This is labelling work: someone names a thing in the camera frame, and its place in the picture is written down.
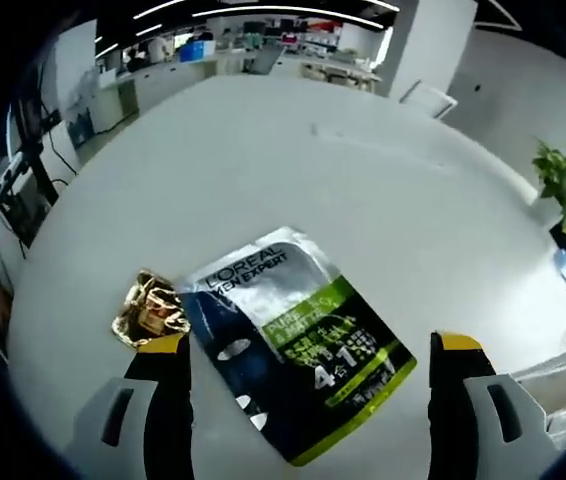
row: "ceiling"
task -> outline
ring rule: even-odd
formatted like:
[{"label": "ceiling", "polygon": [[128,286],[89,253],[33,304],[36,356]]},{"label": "ceiling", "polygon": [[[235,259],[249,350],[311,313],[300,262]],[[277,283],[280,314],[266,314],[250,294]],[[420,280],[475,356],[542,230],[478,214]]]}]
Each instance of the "ceiling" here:
[{"label": "ceiling", "polygon": [[[97,52],[118,43],[127,46],[138,41],[136,33],[157,24],[160,33],[178,27],[200,24],[204,18],[193,18],[192,14],[202,11],[242,5],[286,5],[316,8],[334,11],[363,18],[382,25],[382,28],[394,24],[397,13],[379,6],[380,0],[181,0],[166,8],[134,20],[133,17],[168,0],[134,0],[130,2],[94,2],[80,21],[97,18],[97,36],[103,40],[97,46]],[[413,0],[382,0],[400,6]],[[566,58],[566,4],[559,0],[476,0],[479,3],[475,23],[480,29],[511,35],[535,43]],[[378,28],[360,24],[363,28]]]}]

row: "white table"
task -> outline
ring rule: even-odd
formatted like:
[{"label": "white table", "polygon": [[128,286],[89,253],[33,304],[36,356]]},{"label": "white table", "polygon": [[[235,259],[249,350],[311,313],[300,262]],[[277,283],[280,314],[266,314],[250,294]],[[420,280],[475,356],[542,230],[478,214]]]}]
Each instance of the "white table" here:
[{"label": "white table", "polygon": [[340,86],[214,77],[103,148],[61,196],[16,291],[19,397],[59,451],[74,416],[134,351],[110,323],[137,271],[193,271],[274,230],[305,230],[417,357],[362,427],[288,465],[195,344],[199,479],[426,478],[429,334],[469,334],[496,369],[566,349],[566,294],[534,191],[478,144],[405,106]]}]

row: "ceiling light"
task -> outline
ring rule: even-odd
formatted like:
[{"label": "ceiling light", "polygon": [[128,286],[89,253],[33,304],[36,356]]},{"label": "ceiling light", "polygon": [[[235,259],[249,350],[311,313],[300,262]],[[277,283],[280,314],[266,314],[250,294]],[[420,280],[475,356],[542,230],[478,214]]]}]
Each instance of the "ceiling light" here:
[{"label": "ceiling light", "polygon": [[99,53],[95,58],[99,58],[102,57],[103,55],[105,55],[108,52],[111,52],[112,50],[114,50],[116,47],[118,47],[119,44],[115,43],[114,45],[110,45],[109,47],[107,47],[105,50],[103,50],[101,53]]},{"label": "ceiling light", "polygon": [[172,0],[171,2],[166,2],[166,3],[163,3],[161,5],[157,5],[156,7],[152,7],[149,10],[146,10],[144,12],[139,13],[138,15],[134,15],[132,18],[134,20],[138,20],[139,18],[144,17],[145,15],[149,15],[150,13],[154,13],[157,10],[160,10],[162,8],[169,7],[170,5],[174,5],[175,3],[181,3],[181,2],[184,2],[184,1],[185,0]]},{"label": "ceiling light", "polygon": [[151,32],[152,30],[156,30],[158,28],[161,28],[162,26],[163,24],[159,23],[158,25],[154,25],[153,27],[146,28],[145,30],[141,30],[139,33],[136,34],[136,36],[140,37],[141,35],[145,35],[147,32]]},{"label": "ceiling light", "polygon": [[389,3],[381,2],[380,0],[364,0],[364,1],[373,3],[374,5],[378,5],[379,7],[389,8],[390,10],[394,10],[395,12],[401,11],[399,7],[395,7],[394,5],[390,5]]},{"label": "ceiling light", "polygon": [[303,12],[303,13],[316,13],[317,15],[329,15],[331,17],[339,17],[344,20],[350,20],[351,22],[363,23],[369,25],[370,27],[383,28],[383,25],[376,22],[371,22],[359,17],[353,17],[352,15],[346,15],[344,13],[330,12],[328,10],[319,10],[318,8],[306,8],[306,7],[283,7],[277,5],[262,5],[262,6],[246,6],[246,7],[230,7],[230,8],[220,8],[218,10],[209,10],[207,12],[193,13],[193,17],[203,17],[206,15],[216,15],[218,13],[229,13],[229,12],[242,12],[242,11],[254,11],[254,10],[285,10],[287,12]]}]

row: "white tabletop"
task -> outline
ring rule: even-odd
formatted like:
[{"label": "white tabletop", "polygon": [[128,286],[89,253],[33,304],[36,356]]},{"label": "white tabletop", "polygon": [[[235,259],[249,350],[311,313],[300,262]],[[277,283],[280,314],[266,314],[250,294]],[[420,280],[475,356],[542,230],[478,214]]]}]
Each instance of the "white tabletop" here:
[{"label": "white tabletop", "polygon": [[126,128],[51,211],[14,300],[14,385],[63,451],[76,413],[134,355],[110,324],[140,268],[175,278],[295,226],[419,364],[363,426],[295,468],[195,344],[197,478],[426,478],[432,330],[475,337],[499,372],[566,349],[565,288],[527,214],[533,196],[481,146],[404,105],[303,79],[211,78]]}]

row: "gold foil packet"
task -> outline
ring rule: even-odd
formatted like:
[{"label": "gold foil packet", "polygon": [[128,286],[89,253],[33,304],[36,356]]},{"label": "gold foil packet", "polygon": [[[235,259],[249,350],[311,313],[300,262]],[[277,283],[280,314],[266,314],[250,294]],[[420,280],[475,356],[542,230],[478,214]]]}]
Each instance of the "gold foil packet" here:
[{"label": "gold foil packet", "polygon": [[[137,350],[164,352],[167,348],[174,353],[178,340],[190,332],[190,322],[174,285],[149,270],[141,270],[112,323],[112,331]],[[166,342],[168,336],[174,336],[174,342]]]}]

